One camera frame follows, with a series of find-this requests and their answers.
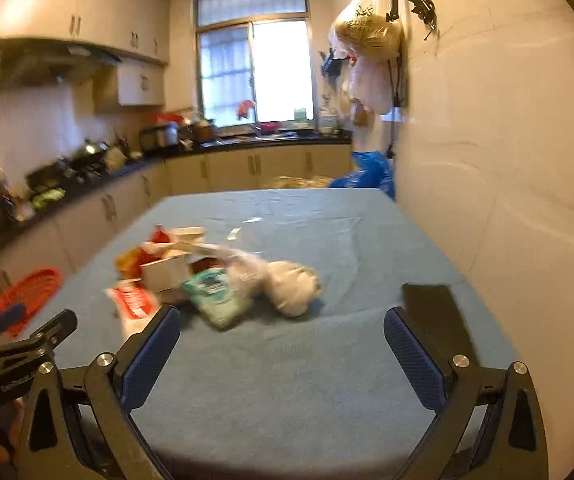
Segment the hanging plastic bag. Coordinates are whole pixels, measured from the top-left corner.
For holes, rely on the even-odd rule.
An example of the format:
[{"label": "hanging plastic bag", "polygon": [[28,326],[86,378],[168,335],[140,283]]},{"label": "hanging plastic bag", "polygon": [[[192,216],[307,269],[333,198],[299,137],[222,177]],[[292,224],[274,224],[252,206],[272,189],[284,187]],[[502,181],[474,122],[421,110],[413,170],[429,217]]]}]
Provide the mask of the hanging plastic bag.
[{"label": "hanging plastic bag", "polygon": [[403,28],[400,20],[387,21],[392,0],[352,0],[332,25],[329,41],[336,57],[347,53],[375,61],[395,59]]},{"label": "hanging plastic bag", "polygon": [[359,57],[356,66],[351,68],[349,96],[352,100],[358,99],[377,115],[387,114],[392,107],[391,83],[397,80],[397,69],[395,63]]}]

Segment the red plastic basket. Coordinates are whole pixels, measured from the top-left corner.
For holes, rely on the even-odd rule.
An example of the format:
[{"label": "red plastic basket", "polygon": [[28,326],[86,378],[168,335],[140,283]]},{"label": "red plastic basket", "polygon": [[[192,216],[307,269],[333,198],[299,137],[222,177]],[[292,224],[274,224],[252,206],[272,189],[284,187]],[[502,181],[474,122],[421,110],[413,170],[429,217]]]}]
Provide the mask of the red plastic basket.
[{"label": "red plastic basket", "polygon": [[26,314],[22,321],[7,329],[7,333],[17,337],[25,329],[30,319],[60,289],[61,283],[62,277],[56,269],[40,269],[10,286],[0,297],[0,313],[10,306],[23,303]]}]

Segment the window frame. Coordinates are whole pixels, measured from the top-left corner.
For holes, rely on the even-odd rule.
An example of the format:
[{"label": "window frame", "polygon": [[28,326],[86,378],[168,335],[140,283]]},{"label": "window frame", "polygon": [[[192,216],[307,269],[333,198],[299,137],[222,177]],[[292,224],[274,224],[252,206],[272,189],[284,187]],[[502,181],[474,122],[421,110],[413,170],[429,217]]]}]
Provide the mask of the window frame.
[{"label": "window frame", "polygon": [[[254,97],[254,102],[256,101],[256,79],[255,72],[256,68],[254,66],[254,23],[268,23],[268,22],[305,22],[307,24],[307,35],[309,43],[309,67],[311,71],[311,88],[314,106],[314,125],[318,124],[318,100],[316,96],[318,95],[317,85],[316,85],[316,75],[314,73],[314,63],[312,60],[312,30],[311,30],[311,20],[310,20],[310,9],[309,0],[305,0],[305,12],[284,12],[282,14],[257,14],[255,16],[247,16],[245,18],[236,18],[234,20],[227,20],[226,22],[212,23],[211,25],[204,25],[198,27],[198,0],[193,0],[193,23],[195,32],[195,60],[196,60],[196,85],[198,97],[198,111],[204,115],[204,97],[202,90],[202,67],[200,59],[200,35],[204,32],[211,32],[212,30],[219,30],[222,28],[234,28],[234,27],[248,27],[247,41],[249,42],[249,54],[251,60],[251,80],[252,80],[252,95]],[[257,121],[257,111],[254,108],[254,122]],[[224,126],[224,128],[237,128],[239,125],[235,124],[233,126]]]}]

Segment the blue tablecloth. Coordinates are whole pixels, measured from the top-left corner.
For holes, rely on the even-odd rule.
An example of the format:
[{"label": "blue tablecloth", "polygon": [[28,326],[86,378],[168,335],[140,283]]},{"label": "blue tablecloth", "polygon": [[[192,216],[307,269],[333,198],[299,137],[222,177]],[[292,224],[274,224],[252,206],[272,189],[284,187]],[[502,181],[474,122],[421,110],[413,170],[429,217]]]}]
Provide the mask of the blue tablecloth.
[{"label": "blue tablecloth", "polygon": [[[323,303],[289,320],[269,305],[219,333],[184,316],[180,340],[147,403],[133,412],[174,474],[198,478],[391,478],[433,412],[417,400],[382,330],[401,285],[446,283],[480,362],[518,355],[462,275],[413,222],[374,189],[264,190],[167,198],[144,214],[59,294],[27,334],[64,308],[78,330],[56,351],[60,368],[86,365],[122,343],[104,290],[114,257],[154,224],[205,226],[222,243],[239,222],[242,248],[313,267]],[[476,409],[476,422],[481,412]],[[475,424],[467,438],[472,438]]]}]

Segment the metal screw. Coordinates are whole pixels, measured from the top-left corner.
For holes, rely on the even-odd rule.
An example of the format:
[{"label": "metal screw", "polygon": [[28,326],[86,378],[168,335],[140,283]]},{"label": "metal screw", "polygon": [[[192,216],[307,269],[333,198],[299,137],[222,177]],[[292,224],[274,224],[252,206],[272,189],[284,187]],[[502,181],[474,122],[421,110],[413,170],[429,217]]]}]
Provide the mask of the metal screw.
[{"label": "metal screw", "polygon": [[527,365],[525,363],[521,363],[520,361],[516,361],[513,364],[513,369],[516,371],[517,374],[524,375],[527,373]]},{"label": "metal screw", "polygon": [[458,368],[467,368],[469,366],[469,358],[465,355],[458,354],[453,357],[453,363]]},{"label": "metal screw", "polygon": [[48,374],[52,370],[53,370],[53,363],[51,361],[47,361],[46,363],[43,363],[38,367],[38,371],[41,374]]},{"label": "metal screw", "polygon": [[113,355],[111,354],[100,354],[96,358],[96,364],[99,366],[108,366],[113,361]]}]

